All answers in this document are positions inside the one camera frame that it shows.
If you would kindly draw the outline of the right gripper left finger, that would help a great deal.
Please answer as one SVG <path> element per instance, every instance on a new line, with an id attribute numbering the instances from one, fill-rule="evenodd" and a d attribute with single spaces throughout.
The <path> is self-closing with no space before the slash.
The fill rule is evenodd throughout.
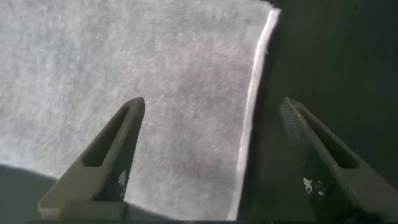
<path id="1" fill-rule="evenodd" d="M 142 97 L 125 102 L 88 147 L 40 199 L 44 219 L 65 216 L 73 205 L 124 208 L 124 196 L 145 113 Z"/>

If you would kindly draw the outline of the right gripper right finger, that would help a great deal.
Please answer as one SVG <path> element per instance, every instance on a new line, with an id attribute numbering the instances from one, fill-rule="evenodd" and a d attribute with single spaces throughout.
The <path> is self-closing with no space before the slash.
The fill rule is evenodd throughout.
<path id="1" fill-rule="evenodd" d="M 318 221 L 397 223 L 393 186 L 303 104 L 285 98 L 280 113 Z"/>

